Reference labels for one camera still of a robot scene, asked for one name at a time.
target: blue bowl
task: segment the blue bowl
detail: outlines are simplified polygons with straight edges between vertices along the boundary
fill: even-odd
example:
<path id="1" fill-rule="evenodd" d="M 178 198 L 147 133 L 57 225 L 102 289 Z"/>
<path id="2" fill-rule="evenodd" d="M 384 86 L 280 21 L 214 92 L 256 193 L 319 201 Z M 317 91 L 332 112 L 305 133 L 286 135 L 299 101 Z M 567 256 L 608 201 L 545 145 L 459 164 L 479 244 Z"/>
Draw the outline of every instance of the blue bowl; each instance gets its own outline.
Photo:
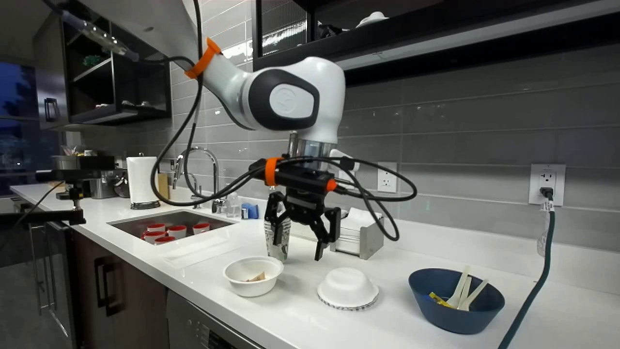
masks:
<path id="1" fill-rule="evenodd" d="M 437 304 L 428 294 L 434 292 L 447 300 L 454 293 L 461 271 L 447 269 L 421 269 L 409 276 L 409 286 L 424 317 L 433 325 L 453 333 L 472 335 L 482 332 L 502 310 L 505 300 L 500 291 L 487 284 L 469 307 L 469 311 L 457 310 Z M 482 280 L 471 276 L 469 292 Z"/>

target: window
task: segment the window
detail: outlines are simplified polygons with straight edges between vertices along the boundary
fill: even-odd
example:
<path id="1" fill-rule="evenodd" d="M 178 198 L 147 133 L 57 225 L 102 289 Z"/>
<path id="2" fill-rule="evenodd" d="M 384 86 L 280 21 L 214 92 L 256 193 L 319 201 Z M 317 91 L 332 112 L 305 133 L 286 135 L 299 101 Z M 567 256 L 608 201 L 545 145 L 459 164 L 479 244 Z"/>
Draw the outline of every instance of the window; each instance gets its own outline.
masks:
<path id="1" fill-rule="evenodd" d="M 34 172 L 51 168 L 59 134 L 41 131 L 35 70 L 0 62 L 0 196 L 9 186 L 35 183 Z"/>

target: red and white cup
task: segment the red and white cup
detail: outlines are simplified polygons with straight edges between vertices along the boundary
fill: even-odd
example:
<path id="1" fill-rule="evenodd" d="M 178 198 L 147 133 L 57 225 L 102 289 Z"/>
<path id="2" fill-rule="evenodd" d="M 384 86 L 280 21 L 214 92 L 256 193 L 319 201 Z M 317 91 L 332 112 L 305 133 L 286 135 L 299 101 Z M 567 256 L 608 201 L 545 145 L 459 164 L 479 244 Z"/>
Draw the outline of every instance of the red and white cup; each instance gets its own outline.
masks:
<path id="1" fill-rule="evenodd" d="M 148 242 L 148 243 L 155 243 L 155 239 L 159 238 L 159 237 L 165 237 L 166 236 L 166 232 L 149 232 L 149 231 L 145 231 L 142 233 L 142 237 L 141 239 Z"/>
<path id="2" fill-rule="evenodd" d="M 168 236 L 176 239 L 184 238 L 187 235 L 187 227 L 184 225 L 175 225 L 168 228 Z"/>
<path id="3" fill-rule="evenodd" d="M 151 224 L 151 225 L 146 227 L 146 230 L 148 232 L 165 232 L 166 231 L 166 225 L 163 224 L 163 223 Z"/>
<path id="4" fill-rule="evenodd" d="M 211 224 L 209 223 L 199 223 L 193 226 L 194 235 L 198 235 L 200 233 L 208 232 L 211 229 Z"/>
<path id="5" fill-rule="evenodd" d="M 162 245 L 164 243 L 168 243 L 176 240 L 174 237 L 162 236 L 155 239 L 155 245 Z"/>

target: dishwasher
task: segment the dishwasher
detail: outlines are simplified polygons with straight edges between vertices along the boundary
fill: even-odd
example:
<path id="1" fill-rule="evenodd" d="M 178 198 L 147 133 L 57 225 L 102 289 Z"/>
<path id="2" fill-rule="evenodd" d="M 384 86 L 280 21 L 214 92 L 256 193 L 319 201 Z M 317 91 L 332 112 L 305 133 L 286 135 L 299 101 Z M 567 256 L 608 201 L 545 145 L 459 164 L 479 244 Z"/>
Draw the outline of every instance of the dishwasher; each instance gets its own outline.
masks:
<path id="1" fill-rule="evenodd" d="M 166 317 L 170 349 L 264 349 L 170 290 Z"/>

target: paper towel roll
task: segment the paper towel roll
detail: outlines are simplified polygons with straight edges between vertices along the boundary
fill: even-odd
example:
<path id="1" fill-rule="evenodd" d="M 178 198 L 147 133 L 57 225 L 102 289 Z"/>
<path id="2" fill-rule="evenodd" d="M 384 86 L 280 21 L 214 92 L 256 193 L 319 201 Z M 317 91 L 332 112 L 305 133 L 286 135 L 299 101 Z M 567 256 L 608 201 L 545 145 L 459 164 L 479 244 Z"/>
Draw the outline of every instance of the paper towel roll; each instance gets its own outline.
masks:
<path id="1" fill-rule="evenodd" d="M 151 189 L 151 170 L 155 165 L 155 156 L 127 158 L 127 176 L 129 176 L 129 195 L 132 204 L 157 201 Z"/>

